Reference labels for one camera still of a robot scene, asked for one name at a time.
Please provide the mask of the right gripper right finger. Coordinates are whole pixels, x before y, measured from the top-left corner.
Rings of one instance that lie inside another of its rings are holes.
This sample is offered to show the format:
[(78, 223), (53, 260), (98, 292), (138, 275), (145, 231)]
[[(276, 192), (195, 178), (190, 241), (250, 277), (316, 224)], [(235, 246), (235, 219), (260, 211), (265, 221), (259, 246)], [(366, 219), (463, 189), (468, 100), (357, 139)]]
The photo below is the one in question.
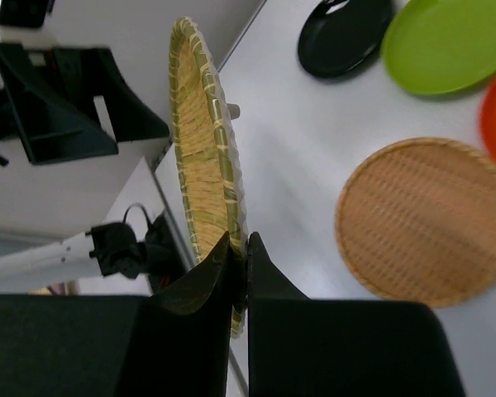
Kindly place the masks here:
[(310, 299), (247, 246), (252, 396), (462, 396), (443, 327), (424, 304)]

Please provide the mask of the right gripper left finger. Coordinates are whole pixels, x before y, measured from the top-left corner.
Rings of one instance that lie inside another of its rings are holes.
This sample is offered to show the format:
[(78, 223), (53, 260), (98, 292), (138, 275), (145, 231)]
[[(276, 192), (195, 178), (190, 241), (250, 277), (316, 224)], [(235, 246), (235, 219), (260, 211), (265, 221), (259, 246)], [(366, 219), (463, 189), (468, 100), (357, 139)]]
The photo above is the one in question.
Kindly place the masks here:
[(223, 396), (230, 259), (150, 297), (0, 294), (0, 396)]

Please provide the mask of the green-rimmed bamboo tray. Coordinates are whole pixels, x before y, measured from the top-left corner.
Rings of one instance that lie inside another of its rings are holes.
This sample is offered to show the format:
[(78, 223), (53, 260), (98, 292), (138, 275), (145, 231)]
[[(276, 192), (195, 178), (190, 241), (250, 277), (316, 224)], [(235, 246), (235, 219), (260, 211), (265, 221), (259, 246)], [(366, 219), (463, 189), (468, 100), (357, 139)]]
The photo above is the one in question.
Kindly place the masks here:
[(218, 70), (198, 25), (177, 19), (169, 44), (174, 155), (193, 258), (200, 264), (223, 235), (246, 256), (245, 191), (232, 120)]

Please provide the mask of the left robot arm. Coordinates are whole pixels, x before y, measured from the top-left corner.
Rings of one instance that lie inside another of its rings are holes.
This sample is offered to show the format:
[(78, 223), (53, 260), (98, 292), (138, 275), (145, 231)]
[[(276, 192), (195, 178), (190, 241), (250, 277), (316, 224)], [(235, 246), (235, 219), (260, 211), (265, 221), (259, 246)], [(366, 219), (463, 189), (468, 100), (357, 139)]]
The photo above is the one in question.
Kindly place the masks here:
[[(53, 6), (1, 1), (0, 30), (41, 29)], [(130, 89), (107, 47), (27, 48), (0, 34), (0, 143), (18, 137), (31, 164), (115, 155), (122, 142), (168, 135), (167, 124)], [(0, 154), (0, 166), (7, 163)], [(146, 225), (142, 241), (123, 220), (0, 256), (0, 293), (114, 274), (149, 274), (166, 286), (192, 261), (169, 208)]]

